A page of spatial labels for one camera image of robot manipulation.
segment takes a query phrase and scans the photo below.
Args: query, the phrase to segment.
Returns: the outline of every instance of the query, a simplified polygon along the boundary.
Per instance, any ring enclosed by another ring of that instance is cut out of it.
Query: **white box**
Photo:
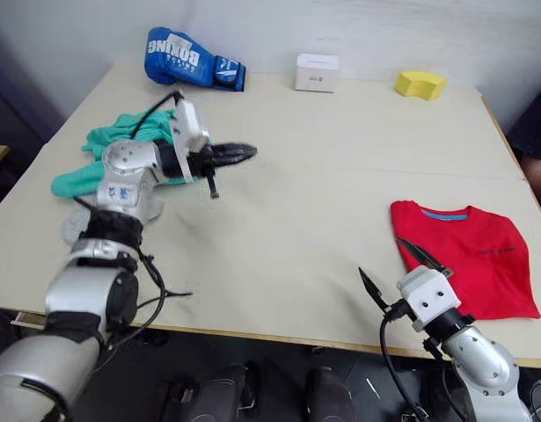
[[[336,55],[307,55],[297,57],[296,89],[300,91],[334,92],[339,73]]]

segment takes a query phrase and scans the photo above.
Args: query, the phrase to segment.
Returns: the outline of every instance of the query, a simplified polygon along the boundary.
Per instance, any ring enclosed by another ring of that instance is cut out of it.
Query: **teal towel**
[[[169,121],[173,115],[174,111],[153,113],[142,124],[135,140],[138,142],[165,140],[172,143]],[[104,149],[114,141],[129,139],[131,131],[142,116],[143,113],[122,114],[112,126],[93,129],[86,136],[87,143],[82,147],[82,150],[92,152],[94,163],[54,178],[51,183],[51,192],[64,198],[95,193],[104,177],[104,166],[102,165]],[[186,183],[183,178],[173,178],[166,184],[179,185],[182,183]]]

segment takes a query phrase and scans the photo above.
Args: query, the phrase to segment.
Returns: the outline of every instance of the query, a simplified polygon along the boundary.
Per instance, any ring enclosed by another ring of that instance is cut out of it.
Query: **yellow sponge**
[[[395,90],[406,97],[437,98],[446,86],[446,78],[427,72],[401,72]]]

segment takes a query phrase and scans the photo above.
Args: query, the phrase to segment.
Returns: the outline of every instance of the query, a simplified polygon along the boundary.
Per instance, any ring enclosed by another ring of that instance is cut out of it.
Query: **blue boxing glove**
[[[180,80],[227,91],[245,89],[245,66],[212,55],[185,33],[175,33],[162,26],[149,31],[145,73],[158,84]]]

